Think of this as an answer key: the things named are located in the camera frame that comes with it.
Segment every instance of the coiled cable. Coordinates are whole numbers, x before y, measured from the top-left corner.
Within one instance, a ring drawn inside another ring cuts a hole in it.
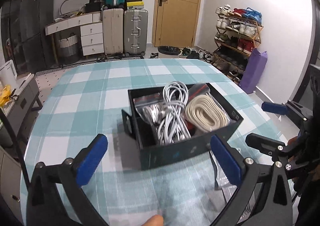
[[[179,94],[177,99],[175,99],[175,92]],[[162,94],[168,111],[157,132],[160,144],[167,145],[190,138],[187,126],[180,116],[181,111],[186,108],[188,102],[188,88],[182,82],[172,82],[164,87]]]
[[[210,132],[229,124],[223,110],[209,95],[199,95],[191,100],[186,107],[186,118],[203,132]]]

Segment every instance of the gray laundry basket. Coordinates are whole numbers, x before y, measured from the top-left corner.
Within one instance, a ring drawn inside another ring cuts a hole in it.
[[[80,59],[78,37],[75,34],[66,39],[59,40],[59,47],[58,55],[64,64],[73,64]]]

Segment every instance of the blue gripper pad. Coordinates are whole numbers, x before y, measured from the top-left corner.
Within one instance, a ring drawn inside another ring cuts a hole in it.
[[[89,183],[94,171],[97,169],[107,149],[108,139],[105,135],[101,135],[78,167],[76,183],[79,187]]]
[[[287,115],[288,113],[286,105],[283,104],[264,102],[262,103],[261,108],[265,112],[270,112],[278,115]]]
[[[241,169],[236,160],[216,135],[211,137],[210,146],[229,182],[239,187],[241,185]]]

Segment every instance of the wooden door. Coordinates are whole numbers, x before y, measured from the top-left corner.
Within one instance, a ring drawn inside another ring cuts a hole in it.
[[[158,0],[155,45],[193,44],[200,0]]]

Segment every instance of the metal bolt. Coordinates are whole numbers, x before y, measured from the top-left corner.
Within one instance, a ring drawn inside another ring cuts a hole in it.
[[[44,162],[39,162],[36,164],[36,168],[42,168],[44,166]]]
[[[281,166],[282,166],[281,162],[277,161],[277,162],[276,162],[276,167],[279,167],[279,168],[280,168]]]
[[[63,161],[63,163],[65,163],[66,165],[71,165],[73,162],[73,158],[69,157],[66,160]]]
[[[250,158],[250,157],[247,157],[247,158],[245,159],[245,162],[246,162],[248,165],[252,165],[252,164],[253,164],[253,159]]]

